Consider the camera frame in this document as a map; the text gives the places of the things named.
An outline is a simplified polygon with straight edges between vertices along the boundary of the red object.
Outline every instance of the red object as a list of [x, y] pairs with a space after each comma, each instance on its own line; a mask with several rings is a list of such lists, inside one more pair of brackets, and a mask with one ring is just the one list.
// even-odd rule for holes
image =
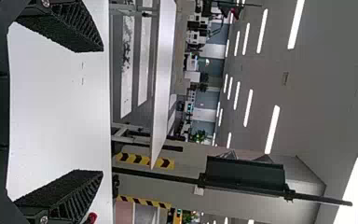
[[89, 223], [90, 224], [94, 224], [95, 223], [95, 221], [97, 220], [97, 214], [95, 214], [95, 213], [90, 213], [89, 214], [89, 217], [87, 218], [88, 220], [89, 220]]

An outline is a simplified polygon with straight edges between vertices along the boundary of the ceiling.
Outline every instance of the ceiling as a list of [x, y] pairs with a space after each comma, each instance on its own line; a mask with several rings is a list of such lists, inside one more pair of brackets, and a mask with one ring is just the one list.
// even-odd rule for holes
[[[256, 54], [263, 9], [268, 19], [263, 47]], [[327, 185], [325, 196], [342, 198], [358, 157], [358, 4], [353, 1], [305, 0], [296, 47], [287, 49], [296, 0], [264, 1], [247, 7], [230, 29], [225, 73], [233, 77], [216, 143], [264, 151], [272, 110], [281, 108], [272, 154], [297, 155]], [[246, 23], [247, 53], [242, 56]], [[234, 57], [237, 31], [241, 31]], [[288, 73], [287, 85], [282, 75]], [[237, 81], [241, 90], [233, 110]], [[248, 91], [254, 90], [249, 124], [243, 127]], [[337, 207], [321, 206], [318, 224], [333, 223]]]

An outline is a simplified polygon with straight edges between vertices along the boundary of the yellow and black hazard stripe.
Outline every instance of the yellow and black hazard stripe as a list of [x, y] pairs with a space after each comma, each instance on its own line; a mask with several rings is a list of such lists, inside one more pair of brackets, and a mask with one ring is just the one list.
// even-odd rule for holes
[[141, 205], [148, 205], [148, 206], [160, 207], [165, 209], [170, 209], [172, 207], [170, 203], [162, 203], [149, 199], [134, 198], [126, 195], [118, 195], [117, 200], [120, 202], [138, 203]]
[[[133, 154], [133, 153], [126, 153], [120, 152], [116, 155], [116, 161], [122, 161], [131, 164], [139, 164], [139, 165], [150, 165], [150, 158]], [[166, 159], [166, 158], [157, 158], [155, 167], [167, 170], [173, 170], [175, 168], [175, 161]]]

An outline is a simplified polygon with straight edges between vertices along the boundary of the bolt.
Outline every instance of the bolt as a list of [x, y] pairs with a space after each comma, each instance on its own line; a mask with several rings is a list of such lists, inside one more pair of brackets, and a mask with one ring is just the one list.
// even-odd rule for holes
[[49, 0], [41, 0], [43, 7], [50, 7], [50, 1]]
[[40, 224], [48, 224], [48, 217], [43, 216], [40, 218]]

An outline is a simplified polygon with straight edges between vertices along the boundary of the fluorescent light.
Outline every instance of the fluorescent light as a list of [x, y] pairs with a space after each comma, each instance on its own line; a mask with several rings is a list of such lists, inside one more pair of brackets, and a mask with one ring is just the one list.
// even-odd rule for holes
[[298, 28], [300, 26], [301, 16], [304, 9], [305, 0], [297, 0], [295, 16], [293, 17], [292, 30], [290, 31], [288, 49], [293, 49], [296, 45]]
[[228, 99], [228, 100], [229, 100], [229, 97], [231, 96], [232, 78], [233, 78], [233, 77], [231, 77], [231, 78], [229, 79], [229, 84], [228, 84], [228, 93], [227, 93], [227, 99]]
[[241, 32], [238, 31], [238, 32], [237, 32], [237, 40], [235, 40], [234, 56], [237, 56], [238, 44], [240, 43], [240, 36], [241, 36]]
[[219, 127], [222, 124], [223, 108], [220, 109]]
[[266, 149], [264, 151], [264, 153], [266, 153], [266, 154], [271, 153], [272, 142], [274, 141], [274, 136], [275, 136], [275, 131], [276, 131], [277, 124], [278, 124], [278, 118], [279, 118], [280, 111], [281, 111], [281, 109], [277, 105], [275, 105], [274, 111], [272, 112], [271, 124], [269, 126]]
[[225, 78], [225, 88], [223, 88], [223, 93], [226, 93], [227, 80], [228, 80], [228, 74], [226, 74], [226, 78]]
[[226, 57], [228, 56], [228, 48], [229, 48], [229, 39], [227, 40], [227, 44], [226, 44]]
[[353, 207], [340, 206], [334, 224], [358, 224], [358, 158], [351, 171], [351, 177], [345, 188], [343, 200], [353, 203]]
[[227, 146], [226, 148], [229, 148], [231, 145], [231, 133], [228, 133], [228, 139], [227, 139]]
[[237, 89], [235, 90], [235, 98], [234, 98], [234, 110], [237, 109], [238, 95], [240, 94], [241, 83], [237, 82]]
[[217, 103], [217, 113], [216, 113], [216, 117], [219, 118], [219, 110], [220, 110], [220, 101], [219, 103]]
[[234, 19], [234, 14], [230, 13], [229, 15], [230, 15], [230, 17], [229, 17], [229, 23], [232, 24], [232, 19]]
[[246, 48], [248, 47], [248, 38], [249, 38], [249, 30], [250, 29], [251, 29], [251, 24], [248, 22], [248, 24], [246, 24], [245, 39], [243, 40], [242, 55], [246, 54]]
[[246, 126], [248, 126], [249, 114], [251, 112], [251, 107], [252, 107], [252, 99], [253, 99], [253, 90], [250, 89], [248, 95], [248, 103], [246, 104], [245, 119], [243, 120], [243, 126], [245, 128]]
[[269, 10], [266, 8], [264, 9], [263, 20], [261, 21], [260, 36], [258, 37], [258, 44], [257, 44], [257, 53], [260, 53], [261, 47], [263, 47], [263, 39], [264, 39], [264, 33], [266, 32], [266, 23], [267, 23], [268, 15], [269, 15]]
[[213, 133], [212, 146], [214, 146], [214, 139], [216, 138], [216, 133]]

